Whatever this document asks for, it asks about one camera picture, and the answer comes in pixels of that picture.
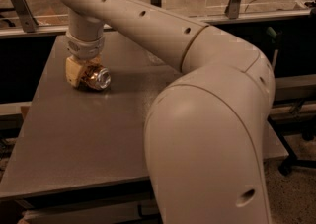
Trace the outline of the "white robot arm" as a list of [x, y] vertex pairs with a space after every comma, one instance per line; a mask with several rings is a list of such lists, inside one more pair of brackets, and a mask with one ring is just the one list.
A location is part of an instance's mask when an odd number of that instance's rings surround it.
[[164, 224], [271, 224], [263, 167], [273, 68], [255, 46], [138, 0], [60, 0], [69, 9], [66, 78], [104, 90], [103, 26], [182, 76], [144, 125], [146, 165]]

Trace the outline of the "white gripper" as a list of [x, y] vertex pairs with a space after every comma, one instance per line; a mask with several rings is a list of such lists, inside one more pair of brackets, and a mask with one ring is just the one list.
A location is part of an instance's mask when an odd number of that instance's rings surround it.
[[86, 63], [82, 60], [88, 60], [89, 66], [102, 64], [102, 57], [99, 54], [104, 48], [104, 43], [104, 37], [99, 37], [93, 41], [84, 41], [74, 37], [69, 31], [66, 32], [67, 49], [75, 56], [66, 59], [66, 80], [71, 86], [77, 88], [80, 84], [86, 68]]

